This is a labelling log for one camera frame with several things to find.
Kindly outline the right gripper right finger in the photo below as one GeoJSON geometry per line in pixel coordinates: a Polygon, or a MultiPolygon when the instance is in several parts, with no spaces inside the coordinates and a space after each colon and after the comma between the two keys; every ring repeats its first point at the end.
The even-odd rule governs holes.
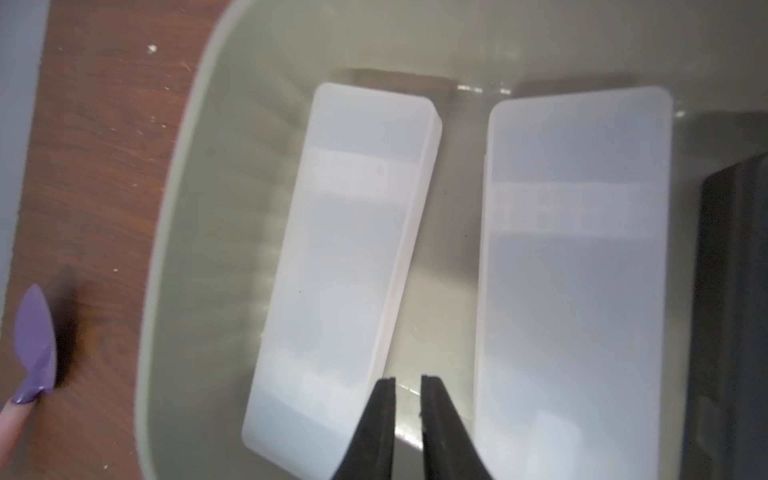
{"type": "Polygon", "coordinates": [[[425,478],[491,479],[439,377],[421,377],[420,401],[425,478]]]}

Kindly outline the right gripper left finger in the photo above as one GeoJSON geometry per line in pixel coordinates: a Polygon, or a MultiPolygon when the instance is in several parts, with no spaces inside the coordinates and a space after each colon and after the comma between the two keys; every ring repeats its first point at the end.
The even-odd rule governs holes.
{"type": "Polygon", "coordinates": [[[396,381],[378,380],[360,416],[333,480],[389,480],[392,475],[396,420],[396,381]]]}

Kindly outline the translucent pencil case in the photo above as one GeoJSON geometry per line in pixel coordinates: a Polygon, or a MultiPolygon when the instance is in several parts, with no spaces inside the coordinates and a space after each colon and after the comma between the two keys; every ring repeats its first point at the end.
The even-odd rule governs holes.
{"type": "Polygon", "coordinates": [[[641,87],[491,111],[473,440],[496,479],[658,475],[672,105],[641,87]]]}
{"type": "Polygon", "coordinates": [[[425,97],[315,91],[242,427],[299,479],[335,473],[383,374],[441,134],[425,97]]]}

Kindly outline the black pencil case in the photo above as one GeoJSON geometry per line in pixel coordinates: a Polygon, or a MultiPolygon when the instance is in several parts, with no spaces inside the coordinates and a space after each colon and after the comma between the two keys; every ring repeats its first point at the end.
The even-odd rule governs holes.
{"type": "Polygon", "coordinates": [[[766,155],[702,186],[679,476],[767,476],[766,155]]]}

